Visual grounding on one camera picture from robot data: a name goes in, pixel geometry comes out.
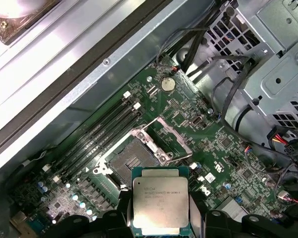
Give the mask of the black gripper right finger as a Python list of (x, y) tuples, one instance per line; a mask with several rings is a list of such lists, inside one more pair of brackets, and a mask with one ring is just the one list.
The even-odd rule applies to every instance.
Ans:
[(255, 214), (246, 215), (241, 222), (226, 212), (209, 210), (200, 191), (189, 193), (190, 226), (196, 238), (284, 238), (286, 229)]

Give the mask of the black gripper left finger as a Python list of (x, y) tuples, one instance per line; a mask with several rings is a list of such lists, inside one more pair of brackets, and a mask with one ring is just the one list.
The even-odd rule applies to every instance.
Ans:
[(132, 238), (134, 236), (131, 225), (128, 224), (131, 215), (130, 190), (121, 191), (116, 210), (106, 211), (93, 222), (67, 222), (62, 231), (63, 238)]

